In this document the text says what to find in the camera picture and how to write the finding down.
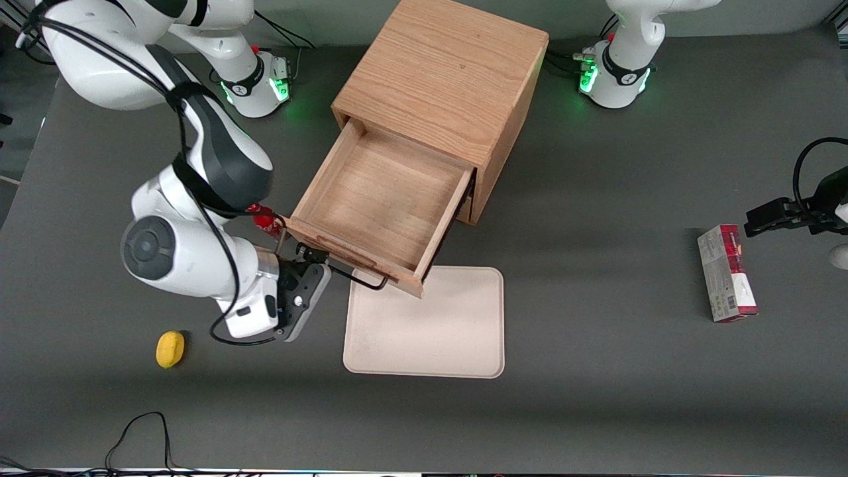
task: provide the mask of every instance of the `gray table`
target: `gray table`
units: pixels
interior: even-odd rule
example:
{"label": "gray table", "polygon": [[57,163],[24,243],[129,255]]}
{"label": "gray table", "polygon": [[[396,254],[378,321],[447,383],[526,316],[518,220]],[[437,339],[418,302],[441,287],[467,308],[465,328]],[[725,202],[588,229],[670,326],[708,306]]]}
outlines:
{"label": "gray table", "polygon": [[[338,135],[329,105],[362,52],[305,52],[293,102],[241,121],[275,163],[280,212]],[[543,73],[480,225],[450,232],[437,263],[505,277],[492,381],[347,372],[339,278],[291,344],[210,340],[212,300],[144,286],[118,253],[131,192],[176,152],[176,120],[60,84],[0,233],[0,451],[96,465],[130,418],[160,410],[194,467],[844,475],[848,272],[826,262],[840,239],[746,240],[761,315],[730,325],[709,318],[695,245],[789,194],[811,140],[848,134],[834,34],[672,39],[659,64],[622,111]],[[802,187],[845,153],[817,151]],[[250,220],[227,229],[268,243]],[[163,371],[153,350],[173,328],[192,340]],[[158,424],[115,459],[159,466]]]}

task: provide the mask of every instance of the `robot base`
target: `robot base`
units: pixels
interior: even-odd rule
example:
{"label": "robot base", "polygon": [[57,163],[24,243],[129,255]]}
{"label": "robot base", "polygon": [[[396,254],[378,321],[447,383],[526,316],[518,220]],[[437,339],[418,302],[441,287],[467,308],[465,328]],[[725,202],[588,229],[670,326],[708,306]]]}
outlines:
{"label": "robot base", "polygon": [[610,46],[606,40],[583,49],[583,62],[588,68],[580,75],[578,91],[589,96],[599,106],[620,109],[629,106],[644,91],[645,82],[650,75],[648,69],[641,78],[633,75],[633,82],[622,86],[602,61],[597,61]]}
{"label": "robot base", "polygon": [[259,52],[257,56],[265,64],[264,74],[253,91],[246,95],[239,94],[241,92],[231,90],[223,81],[220,84],[227,102],[235,106],[240,115],[248,118],[267,116],[291,97],[286,59],[267,52]]}

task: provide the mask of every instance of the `wooden drawer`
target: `wooden drawer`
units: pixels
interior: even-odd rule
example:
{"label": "wooden drawer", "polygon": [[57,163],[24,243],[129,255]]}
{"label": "wooden drawer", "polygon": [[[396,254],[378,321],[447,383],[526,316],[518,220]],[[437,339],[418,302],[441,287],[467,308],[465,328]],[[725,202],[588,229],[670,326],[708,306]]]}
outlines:
{"label": "wooden drawer", "polygon": [[418,298],[473,166],[350,119],[288,231]]}

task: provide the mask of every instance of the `red and white box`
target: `red and white box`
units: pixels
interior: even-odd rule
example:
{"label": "red and white box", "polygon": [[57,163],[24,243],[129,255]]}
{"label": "red and white box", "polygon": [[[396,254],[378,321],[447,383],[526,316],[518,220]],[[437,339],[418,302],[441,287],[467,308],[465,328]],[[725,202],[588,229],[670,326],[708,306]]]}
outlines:
{"label": "red and white box", "polygon": [[712,321],[731,323],[758,313],[742,267],[738,225],[719,225],[698,237]]}

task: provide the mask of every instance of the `beige tray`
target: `beige tray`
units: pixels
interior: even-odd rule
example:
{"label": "beige tray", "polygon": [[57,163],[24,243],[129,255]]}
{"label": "beige tray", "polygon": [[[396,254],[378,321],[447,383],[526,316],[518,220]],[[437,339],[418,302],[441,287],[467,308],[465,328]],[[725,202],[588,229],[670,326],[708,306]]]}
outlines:
{"label": "beige tray", "polygon": [[[368,273],[354,275],[376,282]],[[504,370],[504,279],[494,268],[433,267],[419,300],[350,284],[344,366],[353,373],[493,379]]]}

